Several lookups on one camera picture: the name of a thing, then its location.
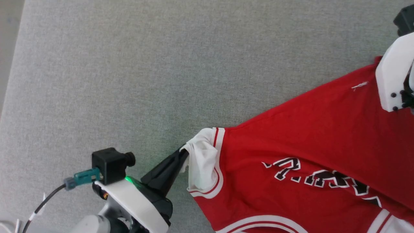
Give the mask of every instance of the teal connector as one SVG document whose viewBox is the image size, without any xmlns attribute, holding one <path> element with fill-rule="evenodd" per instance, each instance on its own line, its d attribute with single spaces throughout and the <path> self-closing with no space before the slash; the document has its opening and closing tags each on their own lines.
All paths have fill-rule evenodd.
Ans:
<svg viewBox="0 0 414 233">
<path fill-rule="evenodd" d="M 74 189 L 76 186 L 82 184 L 90 184 L 96 180 L 101 180 L 104 177 L 101 174 L 99 168 L 95 167 L 90 170 L 76 173 L 73 177 L 69 177 L 63 180 L 66 184 L 65 189 L 67 191 Z"/>
</svg>

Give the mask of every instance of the basketball jersey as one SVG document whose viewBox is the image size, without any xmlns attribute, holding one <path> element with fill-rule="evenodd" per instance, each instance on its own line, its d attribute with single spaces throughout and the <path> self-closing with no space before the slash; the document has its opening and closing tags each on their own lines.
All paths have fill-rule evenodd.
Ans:
<svg viewBox="0 0 414 233">
<path fill-rule="evenodd" d="M 414 232 L 414 116 L 381 108 L 378 62 L 184 145 L 216 232 Z"/>
</svg>

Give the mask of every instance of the gray fabric surface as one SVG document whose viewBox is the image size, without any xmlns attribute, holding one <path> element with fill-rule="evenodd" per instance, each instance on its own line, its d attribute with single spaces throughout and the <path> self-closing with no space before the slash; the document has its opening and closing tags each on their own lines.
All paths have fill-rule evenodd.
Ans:
<svg viewBox="0 0 414 233">
<path fill-rule="evenodd" d="M 0 121 L 0 203 L 30 216 L 90 153 L 133 151 L 139 178 L 200 129 L 233 126 L 370 64 L 408 0 L 26 0 Z M 175 183 L 171 232 L 212 232 Z M 103 201 L 59 193 L 67 231 Z"/>
</svg>

